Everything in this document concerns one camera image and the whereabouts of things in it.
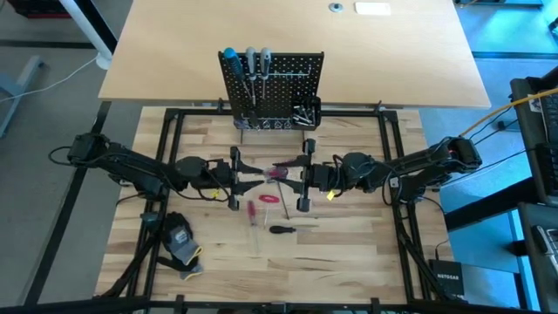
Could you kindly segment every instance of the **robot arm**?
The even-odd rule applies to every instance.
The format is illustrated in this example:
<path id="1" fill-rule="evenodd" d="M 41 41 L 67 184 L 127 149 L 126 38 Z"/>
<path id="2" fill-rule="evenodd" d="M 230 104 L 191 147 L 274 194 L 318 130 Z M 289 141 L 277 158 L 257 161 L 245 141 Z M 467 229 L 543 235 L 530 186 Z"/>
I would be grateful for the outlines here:
<path id="1" fill-rule="evenodd" d="M 223 159 L 203 160 L 196 156 L 188 156 L 171 165 L 135 153 L 119 143 L 109 141 L 105 135 L 92 133 L 76 136 L 67 156 L 75 167 L 99 167 L 118 183 L 131 182 L 138 193 L 148 200 L 161 201 L 166 197 L 168 189 L 179 193 L 189 185 L 200 194 L 200 198 L 195 198 L 196 200 L 227 201 L 231 209 L 238 210 L 237 195 L 244 195 L 251 188 L 264 183 L 240 182 L 238 173 L 262 174 L 263 171 L 242 163 L 237 147 L 231 147 L 230 157 L 232 167 Z M 201 192 L 204 189 L 219 188 L 227 194 L 227 199 L 207 198 Z"/>
<path id="2" fill-rule="evenodd" d="M 333 156 L 334 167 L 311 164 L 316 142 L 306 140 L 304 155 L 293 161 L 277 163 L 277 167 L 303 167 L 301 182 L 282 180 L 295 193 L 301 195 L 297 209 L 310 210 L 308 189 L 317 188 L 321 192 L 340 190 L 336 197 L 353 188 L 372 193 L 392 178 L 398 179 L 397 201 L 416 200 L 427 186 L 439 185 L 450 178 L 451 173 L 470 173 L 481 164 L 479 153 L 470 140 L 445 138 L 439 144 L 425 150 L 387 162 L 374 160 L 364 153 L 348 153 L 344 157 Z"/>

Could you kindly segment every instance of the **wooden table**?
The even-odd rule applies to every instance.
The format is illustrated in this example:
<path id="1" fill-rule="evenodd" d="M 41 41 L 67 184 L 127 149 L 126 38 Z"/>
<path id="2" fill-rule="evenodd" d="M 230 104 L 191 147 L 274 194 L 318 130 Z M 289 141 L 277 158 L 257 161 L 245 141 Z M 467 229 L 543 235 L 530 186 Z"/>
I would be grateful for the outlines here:
<path id="1" fill-rule="evenodd" d="M 144 107 L 134 151 L 155 156 L 164 112 L 164 107 Z M 405 151 L 424 149 L 419 114 L 398 114 Z M 187 116 L 177 158 L 198 155 L 204 159 L 228 159 L 229 148 L 235 145 L 245 163 L 268 167 L 300 154 L 303 136 L 316 140 L 314 162 L 353 151 L 383 159 L 375 118 L 323 118 L 315 132 L 244 132 L 241 138 L 230 116 Z M 291 171 L 289 176 L 298 179 L 298 174 L 299 171 Z M 243 181 L 249 179 L 249 175 L 242 176 Z M 392 211 L 382 203 L 379 190 L 371 195 L 350 191 L 334 201 L 311 190 L 312 204 L 307 214 L 296 211 L 297 196 L 289 188 L 283 186 L 283 192 L 291 219 L 287 221 L 282 207 L 276 204 L 269 208 L 268 225 L 292 225 L 305 230 L 272 235 L 258 229 L 259 254 L 250 233 L 246 200 L 256 200 L 261 194 L 278 195 L 275 184 L 246 193 L 241 198 L 240 212 L 227 209 L 223 203 L 187 201 L 172 193 L 167 212 L 180 212 L 190 221 L 195 240 L 205 249 L 201 255 L 204 273 L 184 282 L 176 271 L 159 265 L 153 299 L 174 300 L 175 295 L 184 294 L 187 301 L 202 302 L 369 304 L 371 297 L 379 297 L 382 304 L 406 303 Z M 121 196 L 135 193 L 132 188 L 124 188 Z M 187 195 L 194 196 L 192 193 L 187 191 Z M 438 199 L 437 195 L 428 196 Z M 264 206 L 258 201 L 256 205 L 262 225 Z M 96 293 L 107 290 L 133 258 L 143 208 L 144 201 L 137 198 L 117 207 Z M 417 216 L 425 256 L 433 258 L 436 244 L 447 239 L 444 217 L 436 205 L 426 201 L 417 205 Z M 439 251 L 442 258 L 452 259 L 448 244 L 440 246 Z M 163 248 L 160 253 L 168 255 Z M 415 295 L 419 297 L 417 271 L 413 262 L 411 266 Z M 143 287 L 145 268 L 139 287 Z"/>
<path id="2" fill-rule="evenodd" d="M 102 99 L 227 98 L 217 52 L 254 46 L 325 53 L 326 103 L 488 108 L 452 0 L 384 0 L 390 16 L 354 1 L 135 0 Z"/>

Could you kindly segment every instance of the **pegboard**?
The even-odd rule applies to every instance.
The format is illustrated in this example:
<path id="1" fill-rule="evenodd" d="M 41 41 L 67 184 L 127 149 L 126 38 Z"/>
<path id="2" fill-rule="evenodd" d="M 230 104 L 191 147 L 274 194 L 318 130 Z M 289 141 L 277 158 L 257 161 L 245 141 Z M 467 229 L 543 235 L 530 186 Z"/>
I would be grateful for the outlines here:
<path id="1" fill-rule="evenodd" d="M 238 53 L 246 84 L 252 93 L 251 81 L 248 79 L 248 63 L 244 53 Z M 228 100 L 231 105 L 235 125 L 245 128 L 248 111 L 254 110 L 259 127 L 270 119 L 290 119 L 292 106 L 309 96 L 316 96 L 322 73 L 323 52 L 321 53 L 272 53 L 269 77 L 265 82 L 265 99 L 262 98 L 260 55 L 256 53 L 255 108 L 252 99 L 246 93 L 242 82 L 232 73 L 227 61 L 219 52 L 219 62 L 227 87 Z M 272 123 L 270 129 L 276 129 Z"/>

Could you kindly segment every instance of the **yellow cable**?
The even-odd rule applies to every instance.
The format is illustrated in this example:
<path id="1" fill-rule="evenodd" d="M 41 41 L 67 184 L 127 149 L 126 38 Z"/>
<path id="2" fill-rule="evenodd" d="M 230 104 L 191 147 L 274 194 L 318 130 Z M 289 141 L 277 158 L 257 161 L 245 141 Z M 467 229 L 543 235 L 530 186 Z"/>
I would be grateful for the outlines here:
<path id="1" fill-rule="evenodd" d="M 535 94 L 533 96 L 529 96 L 526 97 L 524 99 L 519 99 L 519 100 L 515 100 L 514 102 L 511 102 L 503 107 L 500 107 L 496 110 L 494 110 L 493 112 L 489 113 L 488 115 L 486 115 L 484 118 L 480 119 L 479 121 L 477 121 L 477 123 L 473 124 L 472 126 L 470 126 L 468 129 L 465 130 L 465 132 L 461 133 L 459 136 L 464 136 L 465 134 L 471 132 L 475 127 L 479 126 L 479 124 L 481 124 L 482 122 L 490 119 L 491 117 L 493 117 L 495 114 L 497 113 L 501 113 L 504 110 L 508 109 L 509 107 L 513 107 L 513 106 L 517 106 L 517 105 L 521 105 L 531 99 L 537 99 L 540 97 L 544 97 L 544 96 L 548 96 L 551 95 L 553 93 L 557 93 L 558 92 L 558 88 L 554 88 L 545 92 L 539 92 L 538 94 Z"/>

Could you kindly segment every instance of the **concrete floor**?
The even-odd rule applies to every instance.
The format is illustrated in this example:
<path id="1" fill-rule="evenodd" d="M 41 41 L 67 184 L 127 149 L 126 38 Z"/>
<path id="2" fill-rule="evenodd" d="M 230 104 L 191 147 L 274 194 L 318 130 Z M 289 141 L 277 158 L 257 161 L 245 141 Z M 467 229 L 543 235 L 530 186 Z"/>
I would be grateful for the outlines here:
<path id="1" fill-rule="evenodd" d="M 117 35 L 124 25 L 131 2 L 96 1 Z M 513 38 L 506 38 L 495 31 L 497 28 L 486 26 L 487 17 L 492 16 L 491 21 L 503 21 L 519 13 L 514 11 L 512 15 L 506 15 L 501 13 L 504 10 L 499 10 L 498 14 L 494 14 L 487 10 L 475 7 L 459 12 L 472 50 L 516 51 L 521 47 L 519 51 L 524 52 L 529 47 L 533 50 L 527 51 L 555 52 L 555 42 L 541 31 L 543 23 L 536 26 L 539 28 L 536 33 L 541 35 L 535 42 L 532 42 L 528 32 L 522 31 L 516 31 Z M 521 12 L 527 21 L 539 21 L 539 14 L 538 10 L 523 9 Z M 475 24 L 479 19 L 485 22 Z M 518 30 L 525 21 L 514 20 L 514 23 L 518 23 L 514 26 Z M 491 31 L 480 31 L 483 28 Z M 71 20 L 27 20 L 14 14 L 9 5 L 0 12 L 0 38 L 86 41 Z M 16 77 L 27 59 L 35 54 L 40 55 L 48 66 L 37 75 L 31 89 L 60 80 L 95 55 L 94 51 L 0 47 L 0 69 Z M 555 60 L 477 60 L 494 108 L 507 103 L 510 79 L 541 75 L 555 65 Z M 0 256 L 0 306 L 21 302 L 22 292 L 49 235 L 71 175 L 70 168 L 50 163 L 46 155 L 54 147 L 71 144 L 76 134 L 87 132 L 99 108 L 97 93 L 104 76 L 105 72 L 92 65 L 63 85 L 26 97 L 17 110 L 8 135 L 0 140 L 0 169 L 3 172 L 0 177 L 0 200 L 4 217 L 0 219 L 0 235 L 9 239 L 4 242 L 3 254 Z M 432 144 L 443 136 L 459 133 L 485 113 L 428 109 L 421 111 L 421 118 L 426 138 Z M 112 140 L 131 144 L 139 115 L 140 104 L 113 103 L 104 133 Z M 513 145 L 491 149 L 501 141 L 499 137 L 506 137 Z M 521 150 L 521 145 L 519 134 L 499 133 L 480 145 L 479 150 L 483 161 L 488 164 Z M 442 203 L 446 211 L 453 210 L 527 175 L 525 157 L 518 156 L 487 171 L 487 174 L 443 189 Z M 496 183 L 489 183 L 488 176 L 499 179 Z M 119 188 L 102 171 L 91 171 L 81 191 L 41 302 L 84 299 L 93 293 Z M 476 266 L 515 271 L 518 269 L 517 260 L 502 249 L 502 244 L 511 239 L 512 229 L 507 215 L 451 234 L 457 260 Z M 482 297 L 478 300 L 479 304 L 485 302 Z M 500 298 L 499 304 L 510 303 L 513 301 L 507 302 L 505 297 Z"/>

